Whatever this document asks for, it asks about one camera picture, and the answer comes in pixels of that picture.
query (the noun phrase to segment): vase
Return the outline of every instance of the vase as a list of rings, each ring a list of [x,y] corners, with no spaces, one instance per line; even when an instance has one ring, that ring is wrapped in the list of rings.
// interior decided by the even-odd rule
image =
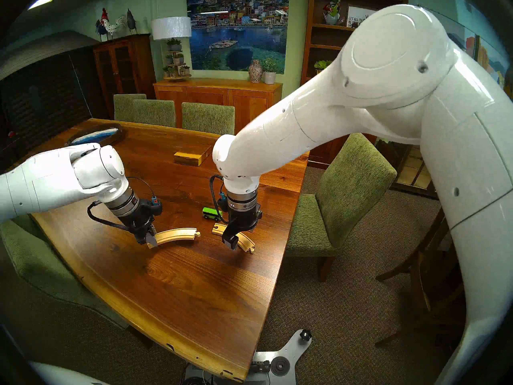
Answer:
[[[329,13],[324,14],[324,20],[326,21],[326,23],[328,25],[332,25],[332,26],[336,25],[336,22],[338,22],[339,17],[340,17],[339,13],[337,13],[335,16],[331,16]]]
[[[260,78],[262,77],[262,73],[264,70],[262,69],[262,65],[258,59],[253,59],[253,63],[249,66],[249,79],[252,83],[259,83]]]
[[[276,72],[270,73],[268,71],[264,71],[264,83],[274,84],[275,81],[276,81]]]

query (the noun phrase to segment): boat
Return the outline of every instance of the boat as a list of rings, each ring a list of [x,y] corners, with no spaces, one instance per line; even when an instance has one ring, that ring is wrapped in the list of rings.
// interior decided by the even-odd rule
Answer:
[[[210,49],[222,49],[222,48],[229,48],[232,45],[235,45],[237,43],[237,40],[221,40],[217,43],[213,43],[210,45]]]

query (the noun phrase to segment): wooden tabletop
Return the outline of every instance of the wooden tabletop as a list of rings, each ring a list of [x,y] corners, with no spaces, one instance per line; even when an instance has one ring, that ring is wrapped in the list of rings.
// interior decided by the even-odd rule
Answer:
[[[244,89],[249,91],[274,92],[281,88],[282,83],[266,84],[263,82],[252,83],[248,80],[229,80],[229,79],[207,79],[192,77],[179,83],[174,81],[159,81],[153,86],[163,87],[208,87],[208,88],[226,88],[226,89]]]
[[[108,122],[84,121],[31,155],[63,147],[79,130]],[[149,249],[130,233],[89,219],[86,209],[94,199],[33,217],[77,278],[132,326],[196,366],[242,382],[275,289],[308,155],[261,177],[264,215],[247,233],[256,244],[252,255],[226,248],[212,234],[215,222],[202,216],[203,207],[212,207],[212,157],[200,167],[173,163],[181,146],[213,145],[219,136],[136,123],[123,127],[125,138],[115,148],[127,176],[148,182],[163,204],[157,232],[196,227],[201,236]],[[139,197],[150,197],[144,183],[129,181]],[[216,193],[220,186],[216,181]],[[93,212],[120,223],[103,204]]]

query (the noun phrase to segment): black bird figurine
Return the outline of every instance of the black bird figurine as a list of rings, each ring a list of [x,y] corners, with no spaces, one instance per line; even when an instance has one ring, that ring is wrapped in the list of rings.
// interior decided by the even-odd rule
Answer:
[[[102,35],[107,36],[107,40],[109,40],[109,35],[107,34],[107,29],[102,25],[100,19],[96,21],[96,33],[100,36],[100,41],[102,40]]]
[[[135,30],[137,33],[137,27],[135,26],[135,19],[132,16],[132,12],[130,12],[130,8],[128,8],[127,12],[127,21],[128,21],[128,28],[130,29],[130,34],[132,34],[132,30]]]

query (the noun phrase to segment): green toy train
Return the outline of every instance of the green toy train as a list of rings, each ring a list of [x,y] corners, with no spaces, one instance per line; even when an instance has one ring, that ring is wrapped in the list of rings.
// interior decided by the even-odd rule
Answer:
[[[219,222],[221,218],[217,214],[217,211],[213,208],[203,207],[203,217],[206,219],[213,219],[216,222]]]

